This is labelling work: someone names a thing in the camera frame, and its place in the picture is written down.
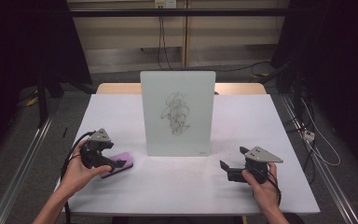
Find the pencil sketch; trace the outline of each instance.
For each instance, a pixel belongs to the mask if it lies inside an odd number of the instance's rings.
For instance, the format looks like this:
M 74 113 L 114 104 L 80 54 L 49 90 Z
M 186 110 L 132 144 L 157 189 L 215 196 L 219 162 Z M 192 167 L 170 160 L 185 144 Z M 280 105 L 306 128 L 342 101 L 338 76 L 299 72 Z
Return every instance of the pencil sketch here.
M 188 113 L 190 112 L 185 102 L 185 96 L 178 92 L 173 92 L 166 100 L 167 107 L 162 111 L 161 118 L 167 118 L 170 122 L 172 134 L 182 134 L 190 127 L 186 124 Z

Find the white board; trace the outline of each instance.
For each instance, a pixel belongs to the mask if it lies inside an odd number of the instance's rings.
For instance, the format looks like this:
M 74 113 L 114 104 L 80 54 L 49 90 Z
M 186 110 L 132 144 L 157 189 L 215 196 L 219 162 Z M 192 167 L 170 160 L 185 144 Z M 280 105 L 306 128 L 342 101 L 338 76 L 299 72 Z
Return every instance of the white board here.
M 215 77 L 215 72 L 141 72 L 147 155 L 209 155 Z

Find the person's right hand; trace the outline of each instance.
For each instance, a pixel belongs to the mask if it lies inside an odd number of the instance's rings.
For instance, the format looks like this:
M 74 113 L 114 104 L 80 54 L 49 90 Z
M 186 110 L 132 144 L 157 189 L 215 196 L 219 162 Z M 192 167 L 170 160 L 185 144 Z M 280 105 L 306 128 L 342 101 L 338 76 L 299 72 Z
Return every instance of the person's right hand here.
M 277 181 L 275 179 L 277 178 L 277 166 L 273 162 L 269 162 L 268 166 L 270 172 L 268 178 L 275 183 L 275 181 Z M 255 177 L 247 170 L 243 170 L 242 175 L 248 184 L 252 186 L 255 201 L 257 202 L 260 211 L 267 217 L 268 223 L 287 223 L 279 208 L 278 192 L 275 187 L 268 181 L 259 184 L 255 180 Z

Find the gray floor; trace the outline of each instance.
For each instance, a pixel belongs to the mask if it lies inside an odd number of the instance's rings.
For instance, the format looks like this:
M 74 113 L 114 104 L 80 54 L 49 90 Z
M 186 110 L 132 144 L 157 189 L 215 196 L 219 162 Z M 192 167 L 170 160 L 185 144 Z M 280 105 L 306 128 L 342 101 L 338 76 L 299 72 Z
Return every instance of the gray floor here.
M 128 52 L 130 59 L 137 58 L 135 62 L 120 63 L 115 67 L 115 71 L 112 71 L 112 67 L 108 66 L 103 68 L 102 65 L 91 62 L 89 59 L 90 66 L 99 67 L 98 71 L 103 73 L 92 74 L 94 81 L 93 87 L 97 87 L 103 82 L 139 82 L 139 62 L 146 62 L 146 58 L 157 58 L 156 51 L 148 49 L 151 55 L 145 54 L 141 50 L 133 50 Z M 227 65 L 226 58 L 222 59 L 219 57 L 227 55 L 226 53 L 220 54 L 218 49 L 214 54 L 215 59 L 208 61 L 210 64 L 200 63 L 202 56 L 198 56 L 199 63 L 195 65 L 218 65 L 225 64 L 223 66 L 210 66 L 207 67 L 213 70 L 227 70 L 233 68 L 243 67 L 243 63 L 239 65 Z M 154 68 L 148 67 L 145 69 L 157 69 L 158 65 L 154 61 Z M 272 69 L 267 64 L 260 64 L 254 68 L 254 73 L 268 73 Z M 252 79 L 251 69 L 242 69 L 232 72 L 217 72 L 217 82 L 248 82 Z M 34 157 L 33 165 L 31 170 L 28 172 L 23 184 L 21 191 L 19 192 L 10 213 L 7 216 L 7 223 L 29 223 L 32 222 L 38 211 L 43 206 L 44 202 L 54 190 L 55 180 L 60 172 L 63 158 L 65 157 L 68 149 L 75 140 L 77 128 L 79 127 L 83 114 L 87 108 L 90 96 L 75 90 L 71 87 L 64 85 L 65 95 L 59 101 L 59 108 L 49 130 L 46 134 L 45 140 L 41 145 L 38 153 Z M 290 120 L 290 116 L 283 104 L 282 96 L 277 93 L 274 81 L 270 81 L 266 85 L 266 90 L 274 104 L 277 107 L 277 111 L 281 117 L 282 122 Z M 48 99 L 50 108 L 54 105 L 56 99 Z M 332 126 L 328 119 L 324 116 L 324 112 L 316 104 L 313 104 L 315 109 L 315 122 L 319 130 L 329 140 L 329 142 L 335 147 L 340 158 L 341 164 L 339 166 L 329 166 L 333 176 L 336 178 L 338 184 L 341 186 L 343 192 L 348 197 L 352 207 L 358 216 L 358 161 L 352 156 L 351 151 L 348 149 L 345 141 L 336 136 L 333 132 Z M 38 124 L 38 108 L 37 105 L 20 107 L 16 117 L 13 119 L 13 123 L 10 126 L 5 136 L 5 141 L 0 145 L 0 199 L 7 190 L 7 186 L 10 183 L 12 177 L 16 174 L 18 167 L 21 164 L 21 160 L 25 155 L 28 146 L 35 135 L 36 127 Z M 293 124 L 286 127 L 287 130 L 293 129 Z M 307 158 L 307 151 L 304 148 L 302 140 L 299 138 L 297 132 L 288 133 L 288 137 L 292 142 L 295 152 L 298 156 L 301 164 L 305 162 Z M 335 161 L 337 156 L 332 152 L 331 148 L 324 142 L 324 140 L 317 135 L 317 146 L 323 153 L 324 158 L 328 161 Z M 306 170 L 306 176 L 312 175 L 312 166 L 309 164 Z M 317 203 L 319 204 L 322 212 L 320 214 L 308 215 L 303 217 L 306 223 L 348 223 L 342 217 L 340 211 L 337 208 L 337 204 L 334 198 L 331 196 L 324 180 L 321 175 L 316 171 L 316 177 L 310 184 L 310 187 L 315 195 Z M 111 217 L 75 217 L 74 220 L 77 223 L 111 223 Z M 265 219 L 261 216 L 248 217 L 249 223 L 265 223 Z M 230 223 L 230 220 L 226 217 L 212 218 L 212 219 L 198 219 L 194 220 L 195 223 Z M 144 219 L 139 217 L 133 218 L 131 223 L 145 223 Z

